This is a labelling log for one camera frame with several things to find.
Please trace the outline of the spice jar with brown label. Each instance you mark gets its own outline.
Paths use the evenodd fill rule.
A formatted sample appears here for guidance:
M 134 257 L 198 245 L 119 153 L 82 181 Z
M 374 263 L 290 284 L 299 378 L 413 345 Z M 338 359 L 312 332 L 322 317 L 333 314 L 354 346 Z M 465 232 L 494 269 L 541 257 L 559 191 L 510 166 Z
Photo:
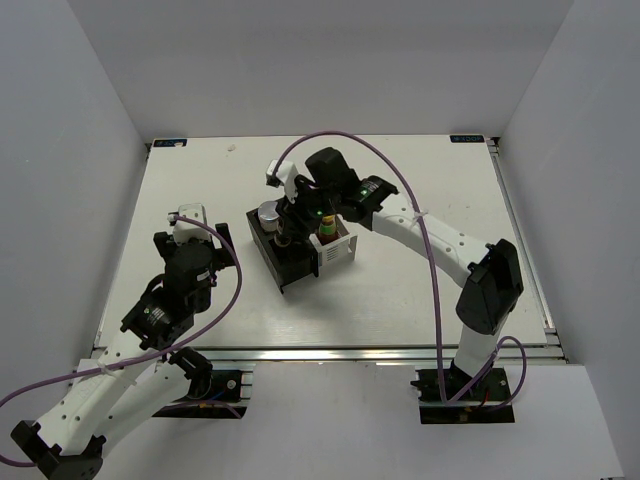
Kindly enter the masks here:
M 280 248 L 286 248 L 287 246 L 289 246 L 291 244 L 291 238 L 289 236 L 276 234 L 274 236 L 274 243 L 275 243 L 276 246 L 278 246 Z

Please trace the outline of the silver lid spice jar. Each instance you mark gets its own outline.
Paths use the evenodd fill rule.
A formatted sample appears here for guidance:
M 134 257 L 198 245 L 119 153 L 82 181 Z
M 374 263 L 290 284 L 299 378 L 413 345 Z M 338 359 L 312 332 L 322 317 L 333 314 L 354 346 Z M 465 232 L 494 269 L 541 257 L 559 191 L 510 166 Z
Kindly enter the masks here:
M 276 232 L 279 214 L 276 211 L 277 202 L 274 200 L 263 202 L 257 210 L 257 217 L 262 230 L 266 233 Z

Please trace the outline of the red sauce bottle green label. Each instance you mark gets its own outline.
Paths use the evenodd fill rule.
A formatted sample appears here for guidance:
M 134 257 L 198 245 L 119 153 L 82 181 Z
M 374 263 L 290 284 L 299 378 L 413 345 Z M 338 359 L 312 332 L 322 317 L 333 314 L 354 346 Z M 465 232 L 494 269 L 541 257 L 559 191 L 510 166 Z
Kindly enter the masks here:
M 335 215 L 327 215 L 322 218 L 316 236 L 322 245 L 330 244 L 339 238 Z

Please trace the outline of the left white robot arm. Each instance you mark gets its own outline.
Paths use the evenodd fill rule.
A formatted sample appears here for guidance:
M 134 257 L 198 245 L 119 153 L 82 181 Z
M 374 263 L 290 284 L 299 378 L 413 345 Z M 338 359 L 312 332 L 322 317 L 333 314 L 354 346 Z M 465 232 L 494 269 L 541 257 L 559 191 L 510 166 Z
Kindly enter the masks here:
M 31 466 L 47 479 L 92 479 L 108 452 L 155 415 L 225 408 L 239 391 L 214 375 L 212 363 L 189 347 L 196 315 L 211 306 L 219 271 L 237 267 L 226 224 L 210 227 L 200 203 L 168 216 L 155 233 L 164 262 L 96 365 L 72 375 L 74 385 L 48 412 L 11 432 Z

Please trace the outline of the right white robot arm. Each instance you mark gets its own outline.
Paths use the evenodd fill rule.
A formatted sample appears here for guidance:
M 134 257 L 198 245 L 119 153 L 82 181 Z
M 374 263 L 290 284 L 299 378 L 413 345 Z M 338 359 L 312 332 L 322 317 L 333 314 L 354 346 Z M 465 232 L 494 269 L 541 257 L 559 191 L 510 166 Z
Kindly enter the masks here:
M 516 247 L 501 239 L 487 243 L 417 210 L 392 183 L 377 175 L 359 177 L 342 153 L 326 147 L 305 162 L 307 175 L 287 161 L 273 161 L 269 184 L 283 187 L 278 202 L 280 234 L 306 238 L 322 218 L 338 215 L 390 238 L 424 257 L 461 289 L 455 306 L 463 324 L 449 369 L 453 390 L 472 399 L 484 391 L 484 367 L 494 358 L 500 332 L 523 293 Z

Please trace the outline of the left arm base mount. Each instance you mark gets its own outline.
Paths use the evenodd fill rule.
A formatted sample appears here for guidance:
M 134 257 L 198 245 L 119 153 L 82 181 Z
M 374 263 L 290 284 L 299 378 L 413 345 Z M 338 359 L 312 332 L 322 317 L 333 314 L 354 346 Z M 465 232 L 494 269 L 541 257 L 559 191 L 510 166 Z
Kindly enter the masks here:
M 209 377 L 196 380 L 186 395 L 154 414 L 156 418 L 240 420 L 252 395 L 253 366 L 218 364 Z

